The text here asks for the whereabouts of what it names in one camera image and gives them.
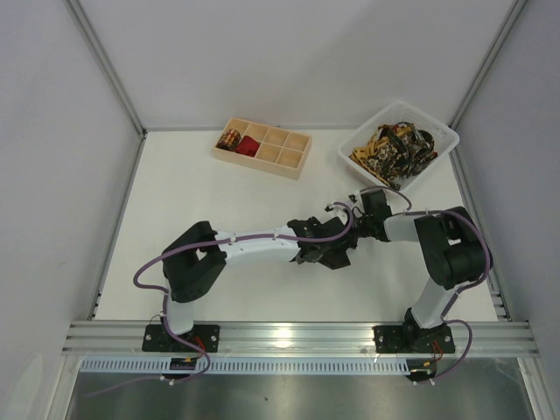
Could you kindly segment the brown blue-flowered tie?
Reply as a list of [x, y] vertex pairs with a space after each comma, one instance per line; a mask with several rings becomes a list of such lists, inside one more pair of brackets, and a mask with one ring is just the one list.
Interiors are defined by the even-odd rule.
[[347, 252], [335, 249], [325, 252], [318, 262], [330, 270], [339, 270], [351, 265]]

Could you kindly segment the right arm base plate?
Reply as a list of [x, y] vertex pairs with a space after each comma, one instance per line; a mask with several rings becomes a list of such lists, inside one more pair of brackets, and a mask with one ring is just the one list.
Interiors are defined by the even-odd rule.
[[378, 325], [373, 328], [379, 354], [454, 354], [456, 347], [451, 328], [440, 325], [420, 329], [413, 325]]

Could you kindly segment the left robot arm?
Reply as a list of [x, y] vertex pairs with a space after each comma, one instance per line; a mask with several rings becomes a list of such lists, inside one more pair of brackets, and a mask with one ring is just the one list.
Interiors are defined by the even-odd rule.
[[346, 250], [355, 246], [347, 216], [342, 213], [324, 223], [311, 217], [291, 220], [268, 231], [246, 234], [216, 231], [209, 221], [200, 221], [164, 252], [199, 242], [210, 244], [187, 249], [163, 260], [164, 278], [170, 287], [165, 309], [169, 327], [176, 335], [193, 329], [193, 302], [210, 291], [228, 265], [249, 262], [321, 263], [337, 270], [349, 264]]

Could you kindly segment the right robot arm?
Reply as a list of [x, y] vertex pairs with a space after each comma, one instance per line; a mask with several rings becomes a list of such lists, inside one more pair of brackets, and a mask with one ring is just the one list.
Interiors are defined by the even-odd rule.
[[459, 296], [484, 283], [493, 257], [469, 213], [448, 210], [392, 213], [383, 186], [360, 191], [362, 215], [354, 223], [360, 236], [381, 242], [414, 242], [420, 246], [428, 280], [419, 299], [405, 312], [401, 325], [374, 329], [377, 350], [426, 354], [441, 347], [454, 350], [445, 320]]

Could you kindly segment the white plastic basket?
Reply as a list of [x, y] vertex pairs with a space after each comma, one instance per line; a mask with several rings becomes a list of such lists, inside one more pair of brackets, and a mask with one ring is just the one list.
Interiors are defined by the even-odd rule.
[[407, 193], [414, 187], [419, 186], [436, 167], [445, 161], [449, 153], [459, 144], [459, 135], [444, 123], [406, 102], [392, 102], [364, 122], [347, 140], [343, 141], [338, 148], [338, 157], [343, 165], [357, 179], [366, 183], [366, 185], [387, 186], [374, 174], [353, 162], [350, 159], [350, 155], [354, 148], [366, 146], [368, 140], [377, 131], [379, 126], [383, 124], [393, 125], [400, 122], [414, 123], [420, 130], [430, 132], [435, 140], [437, 157], [419, 175], [404, 180], [401, 189], [397, 190], [399, 192]]

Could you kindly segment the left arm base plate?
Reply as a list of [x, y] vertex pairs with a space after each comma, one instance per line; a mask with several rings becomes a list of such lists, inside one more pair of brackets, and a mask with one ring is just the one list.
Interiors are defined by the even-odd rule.
[[[179, 335], [183, 341], [205, 350], [216, 353], [220, 341], [221, 328], [218, 325], [195, 324], [190, 332]], [[147, 353], [183, 353], [192, 352], [190, 346], [174, 339], [162, 323], [149, 324], [145, 327], [142, 350]]]

